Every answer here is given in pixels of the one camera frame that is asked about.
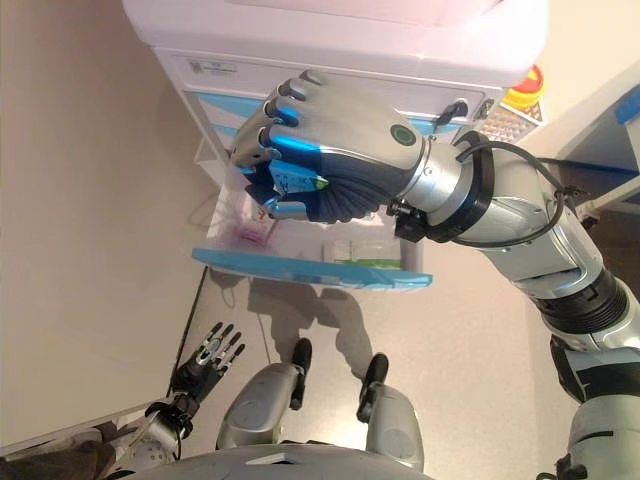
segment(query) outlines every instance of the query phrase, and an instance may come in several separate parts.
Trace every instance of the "green circular logo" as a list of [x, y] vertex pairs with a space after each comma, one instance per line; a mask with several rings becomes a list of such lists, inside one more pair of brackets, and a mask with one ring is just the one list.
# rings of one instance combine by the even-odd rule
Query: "green circular logo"
[[391, 125], [391, 136], [401, 145], [409, 147], [416, 143], [416, 136], [404, 125]]

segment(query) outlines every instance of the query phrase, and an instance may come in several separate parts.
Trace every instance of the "silver robotic hand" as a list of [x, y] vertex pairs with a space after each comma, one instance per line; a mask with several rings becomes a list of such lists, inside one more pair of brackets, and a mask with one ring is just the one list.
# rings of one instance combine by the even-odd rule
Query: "silver robotic hand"
[[[248, 193], [274, 218], [334, 223], [388, 204], [411, 181], [424, 148], [393, 108], [308, 70], [278, 86], [240, 128], [231, 160], [250, 172]], [[302, 172], [319, 181], [277, 192], [274, 162], [285, 177]]]

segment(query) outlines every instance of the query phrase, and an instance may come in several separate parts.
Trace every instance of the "robot leg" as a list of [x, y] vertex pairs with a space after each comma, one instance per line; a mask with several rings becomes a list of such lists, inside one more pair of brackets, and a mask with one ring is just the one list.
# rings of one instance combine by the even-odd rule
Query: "robot leg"
[[310, 364], [311, 342], [303, 338], [291, 363], [274, 363], [256, 373], [227, 410], [216, 448], [278, 443], [287, 408], [302, 406]]
[[369, 424], [366, 450], [422, 472], [424, 451], [418, 419], [409, 399], [384, 384], [388, 368], [387, 357], [378, 353], [363, 380], [357, 416]]

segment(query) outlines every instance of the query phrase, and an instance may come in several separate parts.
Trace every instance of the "robotic arm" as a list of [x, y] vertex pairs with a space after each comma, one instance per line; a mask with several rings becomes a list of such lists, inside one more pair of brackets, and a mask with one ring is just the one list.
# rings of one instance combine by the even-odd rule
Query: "robotic arm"
[[[348, 222], [386, 205], [398, 237], [480, 250], [538, 307], [560, 383], [582, 403], [558, 478], [637, 476], [640, 306], [565, 208], [572, 192], [535, 157], [474, 131], [454, 145], [423, 138], [378, 99], [306, 71], [245, 123], [231, 158], [274, 218]], [[274, 161], [324, 188], [278, 193]]]

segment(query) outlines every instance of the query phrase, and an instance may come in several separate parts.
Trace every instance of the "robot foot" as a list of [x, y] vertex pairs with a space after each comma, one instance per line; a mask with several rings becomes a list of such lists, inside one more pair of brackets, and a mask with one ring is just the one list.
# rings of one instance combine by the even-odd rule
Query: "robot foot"
[[371, 411], [376, 401], [377, 387], [383, 385], [387, 378], [389, 370], [389, 359], [384, 353], [376, 353], [371, 362], [367, 373], [362, 379], [362, 388], [360, 389], [360, 405], [356, 416], [362, 423], [369, 423]]
[[298, 374], [296, 387], [291, 393], [291, 410], [300, 410], [302, 408], [302, 399], [304, 398], [304, 384], [311, 366], [311, 342], [308, 338], [301, 338], [293, 349], [291, 363], [300, 367], [301, 372]]

